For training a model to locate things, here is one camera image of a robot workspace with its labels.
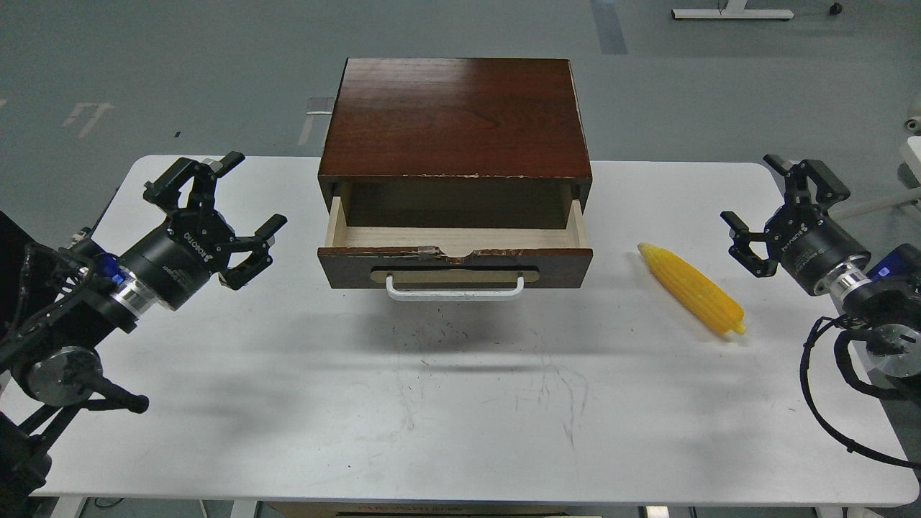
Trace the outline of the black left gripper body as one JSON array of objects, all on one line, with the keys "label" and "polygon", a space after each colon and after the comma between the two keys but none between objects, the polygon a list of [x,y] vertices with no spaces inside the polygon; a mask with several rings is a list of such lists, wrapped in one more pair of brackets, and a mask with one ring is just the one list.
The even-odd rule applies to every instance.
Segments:
[{"label": "black left gripper body", "polygon": [[157,295],[169,309],[181,308],[207,284],[211,276],[227,268],[229,252],[217,252],[235,236],[219,212],[204,218],[181,209],[147,233],[119,256],[118,264]]}]

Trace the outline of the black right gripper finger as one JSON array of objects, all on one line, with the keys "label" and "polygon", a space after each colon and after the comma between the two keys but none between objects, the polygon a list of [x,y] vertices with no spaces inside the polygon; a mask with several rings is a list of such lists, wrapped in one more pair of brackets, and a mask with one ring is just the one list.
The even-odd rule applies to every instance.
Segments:
[{"label": "black right gripper finger", "polygon": [[766,243],[764,233],[752,233],[750,227],[733,211],[721,211],[720,219],[730,229],[730,239],[732,240],[732,245],[728,248],[730,256],[736,259],[747,272],[756,278],[770,278],[776,275],[777,266],[779,265],[776,259],[763,258],[756,255],[754,250],[751,249],[751,243],[753,242]]},{"label": "black right gripper finger", "polygon": [[825,213],[832,206],[848,200],[851,191],[821,160],[796,163],[780,156],[763,156],[764,163],[784,180],[784,209],[816,209]]}]

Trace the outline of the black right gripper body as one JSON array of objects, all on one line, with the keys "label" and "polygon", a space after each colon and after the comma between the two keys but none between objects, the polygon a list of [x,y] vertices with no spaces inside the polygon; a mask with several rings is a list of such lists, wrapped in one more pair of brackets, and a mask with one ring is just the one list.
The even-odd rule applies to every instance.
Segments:
[{"label": "black right gripper body", "polygon": [[816,204],[781,206],[764,233],[770,259],[812,297],[825,294],[826,276],[842,263],[865,268],[871,259],[871,253]]}]

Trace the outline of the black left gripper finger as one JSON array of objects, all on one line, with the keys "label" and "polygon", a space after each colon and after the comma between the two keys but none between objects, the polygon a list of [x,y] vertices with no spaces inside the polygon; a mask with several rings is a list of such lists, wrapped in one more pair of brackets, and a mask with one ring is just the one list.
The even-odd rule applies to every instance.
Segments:
[{"label": "black left gripper finger", "polygon": [[210,217],[216,213],[217,181],[244,160],[240,152],[230,152],[220,160],[180,157],[161,177],[145,183],[142,199],[169,217],[190,211]]},{"label": "black left gripper finger", "polygon": [[233,255],[233,253],[250,253],[243,262],[234,268],[224,268],[218,273],[220,283],[233,291],[239,291],[244,285],[259,276],[273,263],[269,250],[274,244],[274,235],[285,226],[289,220],[280,214],[274,214],[256,230],[253,236],[234,237],[232,240],[218,242],[218,252]]}]

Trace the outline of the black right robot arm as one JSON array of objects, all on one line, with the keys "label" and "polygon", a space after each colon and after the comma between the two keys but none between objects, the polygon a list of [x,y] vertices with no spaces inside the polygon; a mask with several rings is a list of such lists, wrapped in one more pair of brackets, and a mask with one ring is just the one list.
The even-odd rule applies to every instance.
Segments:
[{"label": "black right robot arm", "polygon": [[865,345],[880,358],[907,363],[919,355],[919,252],[912,252],[908,269],[890,268],[889,274],[870,276],[871,253],[831,217],[831,207],[850,197],[850,190],[820,160],[789,163],[768,154],[763,162],[784,182],[783,202],[754,232],[733,211],[723,211],[732,240],[728,255],[756,278],[770,278],[784,269],[806,295],[829,296],[838,316],[822,316],[810,328],[802,345],[799,385],[816,423],[849,453],[872,461],[917,470],[919,463],[885,455],[837,430],[815,404],[809,386],[812,352],[829,329],[838,331],[832,351],[843,380],[859,393],[879,401],[907,401],[907,390],[865,383],[856,374],[850,345]]}]

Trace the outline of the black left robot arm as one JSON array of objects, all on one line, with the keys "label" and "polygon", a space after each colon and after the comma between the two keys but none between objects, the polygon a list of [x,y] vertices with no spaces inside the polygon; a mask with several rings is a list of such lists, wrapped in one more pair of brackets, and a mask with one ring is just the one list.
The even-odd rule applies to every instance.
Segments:
[{"label": "black left robot arm", "polygon": [[152,306],[171,311],[217,276],[236,291],[272,265],[273,215],[253,236],[237,236],[216,209],[217,182],[244,161],[178,158],[142,196],[163,222],[121,255],[83,229],[52,249],[2,217],[2,371],[40,408],[21,423],[2,417],[2,515],[17,516],[45,485],[50,447],[80,411],[148,410],[104,375],[96,347],[135,330]]}]

